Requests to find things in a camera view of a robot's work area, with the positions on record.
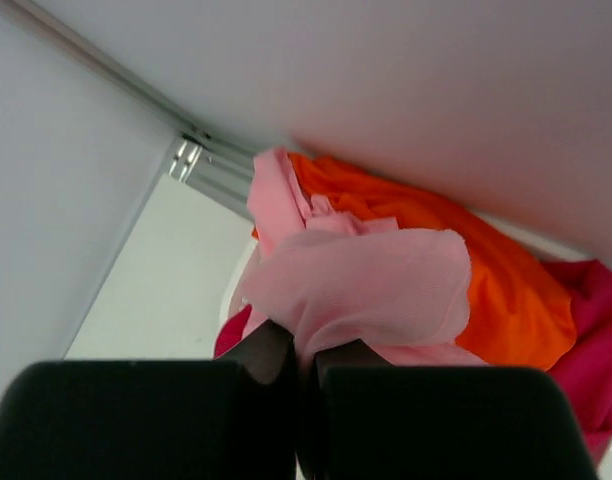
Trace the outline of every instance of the wall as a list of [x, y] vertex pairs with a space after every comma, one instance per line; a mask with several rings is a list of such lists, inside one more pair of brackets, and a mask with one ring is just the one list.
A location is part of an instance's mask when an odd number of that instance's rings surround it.
[[173, 139], [0, 17], [0, 394], [66, 352]]
[[38, 0], [202, 120], [612, 263], [612, 2]]

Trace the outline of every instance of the white surface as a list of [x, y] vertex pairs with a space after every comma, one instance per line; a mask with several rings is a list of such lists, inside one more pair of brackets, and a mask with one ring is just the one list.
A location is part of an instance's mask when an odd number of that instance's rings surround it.
[[173, 139], [0, 17], [0, 395], [66, 352]]
[[212, 358], [252, 224], [168, 176], [148, 200], [68, 358]]
[[208, 124], [612, 264], [612, 2], [37, 1]]

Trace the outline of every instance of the garment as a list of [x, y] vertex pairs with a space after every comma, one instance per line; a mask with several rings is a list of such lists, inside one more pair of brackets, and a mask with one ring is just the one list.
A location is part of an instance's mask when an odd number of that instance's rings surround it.
[[439, 195], [330, 157], [289, 158], [304, 193], [360, 220], [394, 216], [400, 228], [452, 229], [472, 261], [471, 317], [457, 344], [496, 365], [546, 370], [575, 342], [570, 294], [519, 244]]
[[545, 263], [572, 292], [575, 346], [549, 371], [568, 397], [591, 452], [612, 435], [612, 272], [598, 261]]
[[246, 305], [238, 313], [233, 315], [228, 321], [222, 326], [217, 340], [215, 341], [215, 349], [213, 351], [213, 358], [221, 357], [228, 350], [237, 345], [242, 339], [244, 334], [244, 327], [250, 317], [252, 307]]
[[468, 323], [470, 258], [452, 231], [359, 221], [326, 197], [306, 199], [286, 152], [255, 159], [248, 198], [261, 263], [242, 282], [244, 335], [271, 318], [295, 336], [302, 366], [361, 338], [399, 365], [479, 364], [452, 344]]

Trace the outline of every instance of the pile of cloth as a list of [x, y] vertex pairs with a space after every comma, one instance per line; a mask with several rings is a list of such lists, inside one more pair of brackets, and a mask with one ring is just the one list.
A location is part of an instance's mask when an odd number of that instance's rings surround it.
[[601, 455], [612, 435], [612, 272], [601, 263], [539, 262], [447, 198], [280, 148], [255, 158], [248, 208], [259, 262], [216, 356], [270, 318], [293, 333], [304, 369], [356, 339], [393, 365], [537, 368]]

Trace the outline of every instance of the fabric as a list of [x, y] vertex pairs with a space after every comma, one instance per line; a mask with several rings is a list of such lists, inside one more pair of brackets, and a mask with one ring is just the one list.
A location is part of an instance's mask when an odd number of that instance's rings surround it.
[[400, 228], [452, 229], [472, 261], [471, 317], [457, 344], [496, 365], [547, 370], [575, 342], [570, 294], [537, 260], [466, 209], [439, 195], [372, 176], [330, 157], [290, 153], [304, 193], [369, 221], [395, 217]]
[[598, 261], [545, 263], [572, 293], [578, 340], [550, 370], [564, 390], [591, 452], [612, 435], [612, 272]]
[[261, 263], [242, 283], [253, 305], [244, 335], [273, 319], [303, 365], [358, 338], [398, 365], [483, 363], [452, 344], [468, 323], [470, 280], [455, 232], [398, 230], [393, 218], [360, 221], [324, 196], [309, 201], [281, 149], [255, 159], [248, 208]]
[[215, 341], [213, 358], [221, 357], [241, 341], [251, 310], [252, 307], [246, 305], [222, 326]]

